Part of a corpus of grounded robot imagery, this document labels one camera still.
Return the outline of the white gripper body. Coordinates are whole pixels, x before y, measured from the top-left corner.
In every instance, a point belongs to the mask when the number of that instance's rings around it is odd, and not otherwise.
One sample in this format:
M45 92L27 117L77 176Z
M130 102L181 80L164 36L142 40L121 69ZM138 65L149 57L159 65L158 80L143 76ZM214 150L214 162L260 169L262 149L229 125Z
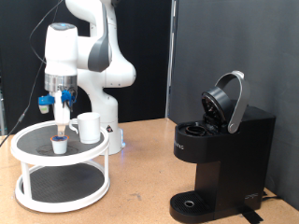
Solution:
M57 125L67 125L70 121L70 109L68 102L71 94L68 91L56 91L54 93L53 113Z

